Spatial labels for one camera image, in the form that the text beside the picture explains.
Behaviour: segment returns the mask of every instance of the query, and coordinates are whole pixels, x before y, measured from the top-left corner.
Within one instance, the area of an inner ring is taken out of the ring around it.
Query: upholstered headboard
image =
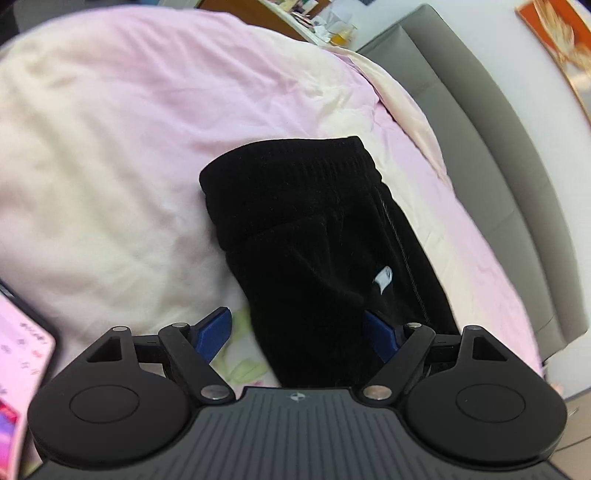
[[[458,199],[529,314],[543,359],[587,331],[577,262],[546,170],[486,69],[429,5],[359,52],[423,109]]]

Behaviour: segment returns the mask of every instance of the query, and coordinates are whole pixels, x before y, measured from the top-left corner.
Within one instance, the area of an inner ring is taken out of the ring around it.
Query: black pants
[[[207,210],[251,306],[256,338],[285,387],[361,385],[381,367],[362,337],[375,307],[394,323],[457,333],[406,217],[357,137],[258,142],[201,173]]]

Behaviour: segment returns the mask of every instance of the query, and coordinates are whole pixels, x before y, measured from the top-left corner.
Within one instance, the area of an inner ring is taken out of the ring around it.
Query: phone screen
[[[0,480],[17,480],[27,409],[45,376],[56,339],[0,288]]]

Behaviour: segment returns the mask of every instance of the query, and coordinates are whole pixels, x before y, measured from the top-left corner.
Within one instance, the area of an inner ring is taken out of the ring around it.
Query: orange picture frame
[[[591,122],[591,31],[568,0],[531,0],[517,14],[552,55]]]

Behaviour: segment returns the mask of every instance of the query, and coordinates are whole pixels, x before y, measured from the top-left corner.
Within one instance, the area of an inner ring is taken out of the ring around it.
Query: white wall
[[[358,0],[335,0],[353,14],[355,49],[422,3],[375,0],[366,7]],[[515,14],[523,0],[428,3],[489,71],[540,153],[573,237],[591,312],[591,124],[550,55]],[[577,9],[591,24],[591,15]],[[591,333],[552,357],[548,376],[563,385],[566,396],[591,387]]]

